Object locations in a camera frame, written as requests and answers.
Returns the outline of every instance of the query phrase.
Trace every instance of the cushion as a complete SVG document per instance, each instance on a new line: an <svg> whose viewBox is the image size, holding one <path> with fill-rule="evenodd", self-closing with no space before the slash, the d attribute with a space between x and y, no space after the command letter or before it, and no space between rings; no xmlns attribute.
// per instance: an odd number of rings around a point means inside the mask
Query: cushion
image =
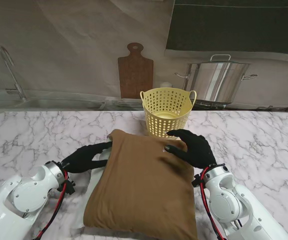
<svg viewBox="0 0 288 240"><path fill-rule="evenodd" d="M73 223L70 225L72 229L80 229L85 227L84 225L84 212L86 209L87 202L89 200L89 197L91 196L94 188L98 184L100 178L102 177L102 174L104 172L105 167L100 167L97 169L93 169L91 171L91 177L89 180L89 185L87 187L86 193L81 197L80 202L77 205L77 209L74 213L74 220Z"/></svg>
<svg viewBox="0 0 288 240"><path fill-rule="evenodd" d="M197 240L194 170L165 152L181 140L114 130L111 155L84 213L84 224L164 240Z"/></svg>

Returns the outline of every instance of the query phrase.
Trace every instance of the white marble table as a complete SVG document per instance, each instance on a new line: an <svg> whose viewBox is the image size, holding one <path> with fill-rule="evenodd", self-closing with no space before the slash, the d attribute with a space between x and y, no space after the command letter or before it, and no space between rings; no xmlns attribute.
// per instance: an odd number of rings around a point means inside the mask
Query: white marble table
<svg viewBox="0 0 288 240"><path fill-rule="evenodd" d="M6 112L0 114L0 183L14 174L33 175L33 167L61 161L78 147L99 143L113 129L145 135L144 112ZM288 113L194 111L186 129L204 135L218 163L226 163L237 182L245 184L288 232ZM102 229L70 229L87 189L90 173L72 175L76 193L67 196L43 240L149 239L139 234ZM27 239L50 219L58 193L39 216ZM200 240L216 239L195 189Z"/></svg>

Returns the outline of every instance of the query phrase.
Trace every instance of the yellow basket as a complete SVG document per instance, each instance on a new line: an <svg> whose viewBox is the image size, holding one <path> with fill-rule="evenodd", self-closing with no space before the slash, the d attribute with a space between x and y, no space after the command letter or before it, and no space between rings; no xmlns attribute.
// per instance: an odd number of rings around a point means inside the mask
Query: yellow basket
<svg viewBox="0 0 288 240"><path fill-rule="evenodd" d="M193 104L190 94L195 94ZM171 138L166 132L174 129L183 129L188 115L195 104L195 91L185 91L178 88L161 87L141 91L147 130L150 136Z"/></svg>

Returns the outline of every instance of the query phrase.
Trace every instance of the pot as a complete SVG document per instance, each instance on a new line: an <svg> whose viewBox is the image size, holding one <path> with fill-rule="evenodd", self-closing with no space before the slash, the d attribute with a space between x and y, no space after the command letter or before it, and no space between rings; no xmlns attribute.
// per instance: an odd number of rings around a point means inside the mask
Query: pot
<svg viewBox="0 0 288 240"><path fill-rule="evenodd" d="M227 61L214 61L215 56L229 57ZM183 89L195 90L197 99L209 102L230 104L233 102L240 83L257 77L256 74L245 76L249 63L230 61L229 54L212 55L208 62L188 64L188 71Z"/></svg>

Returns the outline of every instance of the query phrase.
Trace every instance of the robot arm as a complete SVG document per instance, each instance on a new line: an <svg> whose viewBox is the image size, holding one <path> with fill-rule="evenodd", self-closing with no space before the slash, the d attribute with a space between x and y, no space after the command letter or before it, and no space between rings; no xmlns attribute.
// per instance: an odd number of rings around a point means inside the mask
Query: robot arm
<svg viewBox="0 0 288 240"><path fill-rule="evenodd" d="M89 169L104 167L107 160L92 159L110 147L112 142L83 146L61 163L48 162L38 167L37 174L33 177L22 178L16 175L5 181L0 186L0 240L24 239L46 204L48 192L56 188L62 191L61 197L64 197L65 193L74 193L74 183L65 179L67 173L83 173ZM51 220L60 204L61 202L58 202ZM49 224L40 232L41 235L48 226Z"/></svg>
<svg viewBox="0 0 288 240"><path fill-rule="evenodd" d="M225 166L207 171L204 182L210 191L210 212L228 240L288 240L283 227L248 188L235 184L233 174ZM244 217L248 220L241 226L237 220Z"/></svg>
<svg viewBox="0 0 288 240"><path fill-rule="evenodd" d="M46 204L48 192L64 182L54 162L38 167L31 178L15 175L5 181L0 186L0 239L24 239Z"/></svg>

